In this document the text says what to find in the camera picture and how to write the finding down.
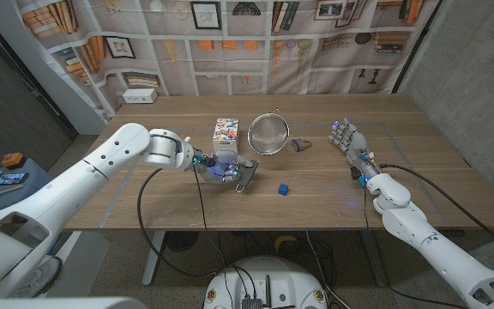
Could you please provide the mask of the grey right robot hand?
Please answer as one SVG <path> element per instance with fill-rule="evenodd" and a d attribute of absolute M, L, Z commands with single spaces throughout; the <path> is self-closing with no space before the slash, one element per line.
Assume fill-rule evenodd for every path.
<path fill-rule="evenodd" d="M 346 155 L 348 162 L 369 179 L 382 172 L 364 135 L 347 119 L 343 123 L 335 121 L 328 138 Z"/>

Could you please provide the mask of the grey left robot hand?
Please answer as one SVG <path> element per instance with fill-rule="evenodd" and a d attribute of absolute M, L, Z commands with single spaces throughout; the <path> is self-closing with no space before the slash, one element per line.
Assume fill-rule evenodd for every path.
<path fill-rule="evenodd" d="M 213 154 L 197 154 L 193 167 L 209 183 L 241 182 L 256 169 L 254 161 L 247 161 L 232 150 L 218 150 Z"/>

